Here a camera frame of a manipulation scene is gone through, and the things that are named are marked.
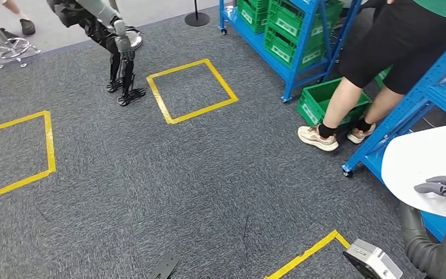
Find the blue shelving unit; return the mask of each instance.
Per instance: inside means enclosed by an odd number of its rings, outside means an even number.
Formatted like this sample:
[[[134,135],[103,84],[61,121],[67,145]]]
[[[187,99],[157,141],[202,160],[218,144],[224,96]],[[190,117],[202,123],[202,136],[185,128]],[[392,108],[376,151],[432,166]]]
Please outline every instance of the blue shelving unit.
[[[446,112],[446,86],[437,84],[445,74],[446,52],[345,162],[345,176],[349,176],[358,163],[363,163],[382,181],[380,170],[387,144],[394,137],[408,133],[433,106]],[[426,212],[422,213],[422,217],[426,228],[441,241],[446,233],[446,218]]]
[[[301,59],[301,54],[307,43],[307,38],[310,33],[310,27],[312,26],[312,21],[314,20],[314,15],[319,9],[322,15],[322,28],[324,33],[324,42],[326,45],[330,45],[328,34],[328,27],[325,20],[325,3],[324,0],[289,0],[291,3],[296,5],[299,9],[304,12],[304,20],[300,29],[300,34],[298,36],[298,44],[295,50],[292,66],[288,68],[287,66],[281,64],[276,58],[270,55],[264,49],[264,35],[254,34],[251,29],[243,22],[243,20],[238,16],[237,9],[234,7],[231,10],[225,9],[224,0],[220,0],[220,30],[223,34],[227,33],[225,28],[225,21],[233,26],[233,29],[244,38],[254,50],[266,61],[269,66],[285,81],[285,91],[281,97],[283,102],[291,100],[292,89],[302,86],[311,81],[317,80],[319,78],[325,80],[329,72],[331,71],[334,61],[339,54],[341,47],[343,46],[344,37],[346,36],[354,16],[358,12],[360,6],[360,0],[353,0],[351,4],[350,11],[346,17],[346,20],[338,33],[337,40],[334,44],[333,49],[326,48],[326,55],[321,59],[321,61],[306,67],[305,69],[299,70],[298,66]],[[310,71],[312,69],[320,69],[318,72],[307,76],[301,80],[297,80],[296,77]]]

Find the green crate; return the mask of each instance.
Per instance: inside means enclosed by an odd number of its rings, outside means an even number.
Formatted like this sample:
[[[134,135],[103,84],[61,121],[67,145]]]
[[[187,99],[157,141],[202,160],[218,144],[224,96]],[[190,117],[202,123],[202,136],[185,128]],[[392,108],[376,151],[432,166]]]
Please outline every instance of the green crate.
[[[384,78],[387,77],[387,74],[389,74],[390,70],[391,67],[381,71],[377,76],[375,76],[374,80],[380,88],[384,87]]]
[[[278,61],[291,67],[293,55],[297,45],[273,29],[273,24],[267,24],[264,34],[264,49]],[[324,44],[315,48],[305,48],[298,69],[303,69],[313,63],[319,62],[325,53]]]
[[[238,0],[237,7],[238,14],[254,33],[264,32],[267,21],[266,10],[257,10],[250,0]]]
[[[307,124],[313,126],[322,121],[339,82],[341,82],[341,78],[303,88],[297,111]],[[358,120],[370,103],[372,103],[372,100],[362,91],[358,103],[348,112],[340,124]]]
[[[339,0],[326,2],[326,25],[329,36],[332,32],[332,27],[336,25],[342,8],[343,4]],[[269,3],[268,22],[277,25],[279,31],[294,43],[298,42],[303,16],[303,12],[287,0],[271,0]],[[321,13],[318,12],[315,14],[312,22],[307,44],[313,46],[321,43],[323,43],[323,28]]]
[[[249,0],[250,5],[257,9],[259,12],[268,10],[269,0]]]

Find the round black base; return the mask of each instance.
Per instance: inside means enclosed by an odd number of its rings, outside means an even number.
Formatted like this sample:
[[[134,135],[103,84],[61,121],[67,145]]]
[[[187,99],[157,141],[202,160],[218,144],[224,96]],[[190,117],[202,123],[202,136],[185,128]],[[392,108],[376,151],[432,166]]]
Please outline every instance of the round black base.
[[[205,13],[198,12],[196,18],[196,13],[190,13],[185,17],[185,23],[195,27],[203,26],[209,23],[209,16]]]

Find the sneaker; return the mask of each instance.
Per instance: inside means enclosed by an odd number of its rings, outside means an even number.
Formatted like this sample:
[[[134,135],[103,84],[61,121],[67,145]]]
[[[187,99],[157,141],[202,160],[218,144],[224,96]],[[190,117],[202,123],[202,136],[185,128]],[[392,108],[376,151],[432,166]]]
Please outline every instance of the sneaker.
[[[332,135],[329,138],[323,138],[319,135],[317,126],[301,126],[298,128],[298,137],[306,144],[313,145],[324,151],[333,151],[339,146],[336,141],[336,135]]]
[[[366,132],[363,132],[362,130],[359,130],[358,128],[353,128],[353,130],[351,130],[348,135],[346,135],[346,137],[348,138],[348,140],[350,140],[352,143],[354,144],[360,144],[362,143],[362,141],[368,137],[369,135],[371,135],[373,133],[373,131],[375,130],[375,123],[372,124],[372,126],[370,127],[370,129]]]
[[[11,38],[19,38],[18,35],[13,34],[13,33],[7,31],[7,30],[4,29],[4,28],[0,28],[0,30],[1,30],[1,32],[4,34],[4,37],[6,37],[6,38],[8,38],[8,39],[11,39]]]
[[[35,34],[35,25],[33,22],[27,19],[20,19],[21,23],[21,31],[23,32],[23,35],[25,36],[31,36]]]

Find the floor marking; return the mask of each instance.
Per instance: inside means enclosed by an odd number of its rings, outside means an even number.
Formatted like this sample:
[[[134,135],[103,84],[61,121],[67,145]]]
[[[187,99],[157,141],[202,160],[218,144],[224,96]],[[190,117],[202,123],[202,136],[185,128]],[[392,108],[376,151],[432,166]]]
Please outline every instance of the floor marking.
[[[0,129],[7,128],[16,124],[19,124],[21,122],[25,122],[34,118],[38,117],[44,117],[44,128],[45,128],[45,145],[47,149],[47,165],[48,169],[45,171],[42,171],[41,173],[34,174],[30,177],[24,178],[20,181],[11,183],[3,188],[0,189],[0,195],[7,193],[9,191],[12,191],[16,188],[20,188],[22,186],[25,186],[26,184],[29,184],[33,181],[37,181],[39,179],[42,179],[46,176],[48,176],[50,173],[53,173],[55,169],[55,156],[54,156],[54,150],[53,150],[53,136],[52,136],[52,122],[51,122],[51,113],[47,110],[43,110],[41,112],[34,113],[32,115],[24,116],[18,119],[14,119],[12,121],[2,123],[0,124]]]
[[[163,102],[163,99],[161,98],[160,92],[158,91],[158,88],[156,87],[156,84],[154,83],[153,79],[155,77],[161,77],[163,75],[171,74],[171,73],[174,73],[176,71],[184,70],[184,69],[187,69],[187,68],[190,68],[190,67],[194,67],[194,66],[197,66],[197,65],[200,65],[200,64],[205,64],[209,68],[209,71],[211,71],[211,73],[218,80],[218,82],[220,83],[220,85],[223,87],[223,89],[226,91],[226,93],[228,94],[228,96],[230,98],[227,99],[227,100],[224,100],[222,102],[215,103],[213,105],[207,106],[205,108],[198,109],[195,112],[190,112],[190,113],[187,113],[185,115],[179,116],[177,118],[172,118],[170,116],[170,113],[168,112],[168,109],[167,109],[165,103]],[[202,115],[203,113],[209,112],[211,110],[218,109],[218,108],[221,108],[223,106],[229,105],[230,103],[238,101],[237,96],[235,96],[235,94],[231,90],[230,86],[228,86],[228,84],[221,77],[221,75],[218,73],[218,71],[213,66],[213,64],[211,64],[211,61],[209,61],[209,59],[207,59],[207,58],[199,60],[199,61],[195,61],[195,62],[192,62],[192,63],[188,63],[188,64],[185,64],[185,65],[182,65],[182,66],[178,66],[178,67],[175,67],[175,68],[172,68],[172,69],[168,69],[168,70],[165,70],[165,71],[161,71],[161,72],[156,73],[156,74],[149,75],[146,78],[146,80],[148,81],[149,87],[151,88],[151,91],[153,92],[154,98],[155,98],[156,102],[158,103],[158,106],[160,107],[161,114],[163,114],[163,117],[165,118],[165,120],[167,121],[168,124],[176,124],[176,123],[185,121],[187,119],[196,117],[198,115]]]
[[[324,246],[329,244],[334,239],[337,239],[345,248],[350,247],[350,244],[343,238],[343,236],[340,235],[339,232],[337,232],[336,230],[333,230],[325,238],[322,238],[314,246],[312,246],[310,249],[306,250],[301,256],[295,257],[293,260],[291,260],[289,263],[285,264],[283,267],[278,269],[276,272],[274,272],[270,276],[264,277],[264,279],[278,279],[278,278],[281,278],[281,276],[285,275],[290,270],[295,268],[298,264],[300,264],[301,262],[306,260],[313,253],[315,253],[315,252],[319,251],[320,249],[324,248]]]

